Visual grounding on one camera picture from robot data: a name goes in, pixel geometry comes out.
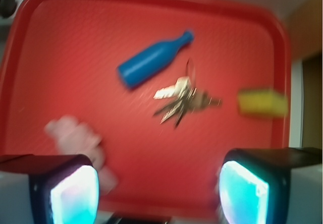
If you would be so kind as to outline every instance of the pink toy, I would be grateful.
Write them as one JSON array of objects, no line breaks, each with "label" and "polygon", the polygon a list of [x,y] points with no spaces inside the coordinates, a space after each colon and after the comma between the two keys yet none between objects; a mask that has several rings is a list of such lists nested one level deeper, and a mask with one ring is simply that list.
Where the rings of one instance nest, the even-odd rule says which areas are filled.
[{"label": "pink toy", "polygon": [[118,183],[115,175],[104,166],[105,155],[99,145],[102,138],[86,123],[79,123],[73,116],[63,116],[45,126],[45,132],[55,139],[61,154],[84,154],[92,161],[99,176],[100,192],[107,194]]}]

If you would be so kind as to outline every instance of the cyan light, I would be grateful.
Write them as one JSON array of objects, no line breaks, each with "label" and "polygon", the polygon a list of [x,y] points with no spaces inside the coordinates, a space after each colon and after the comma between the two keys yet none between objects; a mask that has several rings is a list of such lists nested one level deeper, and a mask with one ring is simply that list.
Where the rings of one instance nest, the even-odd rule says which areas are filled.
[{"label": "cyan light", "polygon": [[54,224],[94,223],[98,199],[96,170],[89,165],[79,167],[50,191]]},{"label": "cyan light", "polygon": [[219,193],[229,223],[266,223],[269,185],[241,164],[222,166]]}]

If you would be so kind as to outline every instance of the yellow sponge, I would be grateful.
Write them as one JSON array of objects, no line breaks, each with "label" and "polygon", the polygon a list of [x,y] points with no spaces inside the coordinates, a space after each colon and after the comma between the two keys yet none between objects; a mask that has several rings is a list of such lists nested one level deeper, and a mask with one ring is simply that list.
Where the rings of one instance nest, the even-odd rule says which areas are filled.
[{"label": "yellow sponge", "polygon": [[272,89],[240,90],[239,108],[242,114],[260,117],[284,117],[288,99]]}]

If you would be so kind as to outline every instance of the blue plastic bottle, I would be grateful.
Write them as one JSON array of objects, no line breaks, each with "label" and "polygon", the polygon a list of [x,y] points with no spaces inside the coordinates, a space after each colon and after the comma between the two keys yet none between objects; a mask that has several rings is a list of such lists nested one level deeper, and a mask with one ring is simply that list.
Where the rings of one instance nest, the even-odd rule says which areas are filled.
[{"label": "blue plastic bottle", "polygon": [[190,31],[175,39],[160,41],[118,66],[118,72],[129,88],[133,88],[169,65],[178,50],[194,39]]}]

